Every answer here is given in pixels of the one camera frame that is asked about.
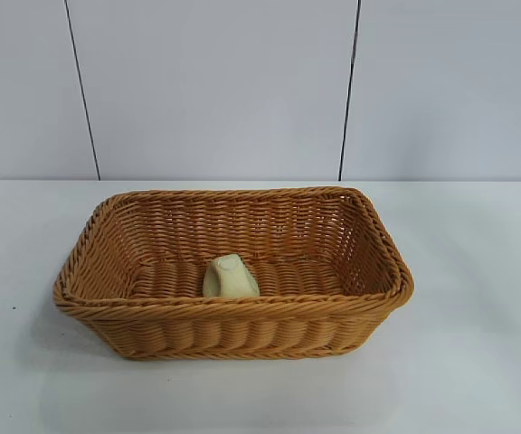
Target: black line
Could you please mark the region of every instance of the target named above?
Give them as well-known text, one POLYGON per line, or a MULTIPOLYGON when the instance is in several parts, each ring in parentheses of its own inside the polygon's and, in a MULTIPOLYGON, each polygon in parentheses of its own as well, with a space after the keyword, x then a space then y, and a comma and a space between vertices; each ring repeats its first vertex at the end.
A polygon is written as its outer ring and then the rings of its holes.
POLYGON ((63 4, 65 5, 65 14, 68 18, 68 27, 70 28, 71 48, 73 49, 73 59, 76 62, 76 71, 78 72, 78 81, 80 82, 80 93, 81 93, 81 100, 83 102, 83 110, 86 114, 86 122, 88 123, 88 133, 90 134, 91 153, 94 155, 94 164, 96 165, 96 175, 98 176, 98 181, 101 181, 101 178, 99 176, 98 157, 96 156, 96 147, 94 146, 94 136, 91 134, 90 113, 88 112, 88 103, 86 102, 86 95, 83 91, 83 82, 81 81, 80 62, 78 61, 78 52, 76 51, 76 42, 73 39, 73 29, 71 28, 70 7, 68 6, 68 0, 63 0, 63 4))
POLYGON ((345 105, 345 123, 343 124, 343 145, 341 145, 341 158, 339 161, 339 177, 343 176, 343 159, 345 158, 345 143, 347 140, 347 121, 349 120, 349 107, 351 106, 351 88, 353 87, 353 69, 355 68, 355 52, 357 49, 357 33, 359 31, 359 15, 361 15, 361 0, 357 0, 357 13, 355 15, 355 33, 353 35, 353 49, 351 51, 351 68, 349 70, 349 86, 347 87, 347 103, 345 105))

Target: brown wicker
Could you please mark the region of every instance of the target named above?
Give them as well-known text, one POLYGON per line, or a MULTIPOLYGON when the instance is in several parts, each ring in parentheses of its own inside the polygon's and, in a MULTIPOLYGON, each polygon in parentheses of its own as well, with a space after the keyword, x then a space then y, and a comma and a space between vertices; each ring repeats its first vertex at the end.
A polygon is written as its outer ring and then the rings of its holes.
POLYGON ((98 206, 54 300, 127 358, 272 359, 354 350, 412 291, 357 190, 154 191, 98 206), (210 260, 229 253, 261 297, 202 297, 210 260))

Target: cream object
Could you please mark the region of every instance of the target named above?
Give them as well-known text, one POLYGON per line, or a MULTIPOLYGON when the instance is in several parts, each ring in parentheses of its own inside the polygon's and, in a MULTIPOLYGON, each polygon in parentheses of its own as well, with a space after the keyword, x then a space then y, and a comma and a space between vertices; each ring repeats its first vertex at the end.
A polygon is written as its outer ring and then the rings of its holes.
POLYGON ((213 259, 204 274, 205 297, 258 297, 259 285, 237 254, 213 259))

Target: basket rim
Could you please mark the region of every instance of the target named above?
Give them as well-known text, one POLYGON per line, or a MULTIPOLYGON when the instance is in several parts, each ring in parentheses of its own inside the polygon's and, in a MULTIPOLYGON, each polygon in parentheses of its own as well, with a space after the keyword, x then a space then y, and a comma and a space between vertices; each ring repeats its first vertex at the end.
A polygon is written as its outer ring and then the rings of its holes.
POLYGON ((198 311, 207 313, 207 317, 239 315, 245 307, 254 309, 257 313, 269 314, 270 311, 279 310, 279 306, 286 305, 288 316, 303 315, 309 313, 310 307, 321 311, 327 306, 327 312, 336 316, 352 316, 355 313, 386 315, 395 308, 404 304, 412 295, 412 275, 395 247, 389 233, 383 226, 379 215, 371 201, 359 190, 343 186, 329 187, 305 187, 305 188, 280 188, 269 190, 147 190, 129 193, 115 194, 100 203, 83 229, 80 237, 69 257, 65 261, 62 270, 54 284, 54 302, 57 307, 66 314, 88 319, 118 319, 126 318, 135 313, 134 317, 141 316, 145 319, 157 318, 162 314, 178 317, 194 317, 198 311), (382 250, 384 261, 390 266, 393 275, 393 287, 390 291, 378 294, 363 294, 360 296, 345 295, 299 295, 299 296, 260 296, 243 298, 222 297, 167 297, 167 298, 99 298, 84 299, 70 292, 70 280, 74 278, 74 269, 84 256, 86 247, 93 238, 93 232, 118 206, 125 206, 127 201, 134 199, 146 199, 150 196, 158 198, 187 199, 206 195, 223 196, 239 195, 247 200, 271 200, 275 197, 288 195, 295 197, 322 197, 324 195, 342 196, 349 195, 365 209, 366 224, 373 234, 374 242, 382 250), (298 306, 298 312, 289 312, 291 304, 298 306))

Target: table surface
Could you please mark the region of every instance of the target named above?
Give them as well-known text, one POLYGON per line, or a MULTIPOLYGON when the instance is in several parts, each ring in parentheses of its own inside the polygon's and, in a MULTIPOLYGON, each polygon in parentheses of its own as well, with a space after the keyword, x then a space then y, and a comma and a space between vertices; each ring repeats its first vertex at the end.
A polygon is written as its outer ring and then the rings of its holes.
POLYGON ((311 184, 0 181, 0 433, 521 434, 521 183, 342 183, 372 199, 416 281, 344 356, 131 362, 53 306, 114 193, 311 184))

